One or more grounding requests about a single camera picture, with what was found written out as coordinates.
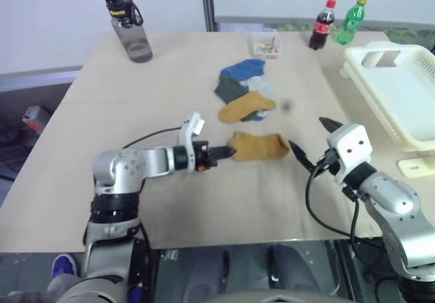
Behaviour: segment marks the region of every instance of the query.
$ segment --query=beige table surface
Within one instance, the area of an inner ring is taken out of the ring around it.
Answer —
[[[361,94],[338,75],[343,46],[331,39],[313,51],[308,33],[282,33],[284,51],[267,60],[265,76],[279,109],[261,122],[225,125],[223,103],[213,93],[223,67],[249,58],[246,33],[154,34],[154,58],[131,63],[114,35],[103,38],[70,87],[0,208],[0,251],[82,251],[82,235],[93,197],[92,161],[155,130],[180,125],[191,112],[206,120],[198,139],[223,145],[235,130],[280,132],[301,145],[312,161],[327,148],[327,116],[365,124],[374,147],[372,163],[407,181],[420,194],[435,223],[433,177],[405,179],[397,160],[414,156],[391,142]],[[382,33],[358,33],[354,45],[386,40]],[[281,109],[291,102],[290,112]],[[167,133],[137,147],[174,145]],[[338,238],[317,225],[305,208],[308,172],[292,154],[282,160],[219,162],[217,168],[185,176],[150,179],[141,194],[140,217],[154,248],[263,243]],[[313,210],[336,228],[350,229],[353,205],[332,181],[313,186]],[[363,207],[360,236],[378,236]]]

